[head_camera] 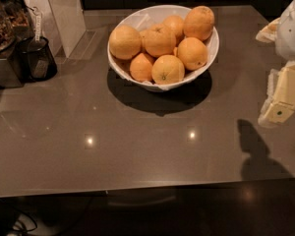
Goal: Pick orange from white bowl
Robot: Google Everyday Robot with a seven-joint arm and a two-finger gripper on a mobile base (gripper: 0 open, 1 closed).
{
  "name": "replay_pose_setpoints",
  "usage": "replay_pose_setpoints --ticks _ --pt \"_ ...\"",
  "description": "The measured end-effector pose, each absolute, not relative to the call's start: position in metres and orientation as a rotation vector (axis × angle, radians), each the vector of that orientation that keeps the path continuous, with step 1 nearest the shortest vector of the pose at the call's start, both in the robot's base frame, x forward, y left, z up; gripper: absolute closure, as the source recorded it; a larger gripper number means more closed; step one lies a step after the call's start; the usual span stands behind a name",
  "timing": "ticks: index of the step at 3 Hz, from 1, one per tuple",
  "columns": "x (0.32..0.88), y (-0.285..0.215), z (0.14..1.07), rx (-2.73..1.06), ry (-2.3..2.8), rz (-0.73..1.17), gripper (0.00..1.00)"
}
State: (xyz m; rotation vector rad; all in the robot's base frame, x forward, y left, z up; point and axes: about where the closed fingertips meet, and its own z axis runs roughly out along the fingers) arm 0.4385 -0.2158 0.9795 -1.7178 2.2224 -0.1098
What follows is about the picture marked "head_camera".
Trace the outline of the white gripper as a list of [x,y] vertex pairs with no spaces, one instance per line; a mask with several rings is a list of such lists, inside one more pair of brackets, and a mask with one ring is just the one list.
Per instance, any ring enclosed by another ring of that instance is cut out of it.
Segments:
[[258,123],[265,128],[276,127],[295,112],[295,0],[277,18],[256,35],[264,43],[275,42],[276,53],[289,60],[280,70],[271,69],[267,80],[267,99]]

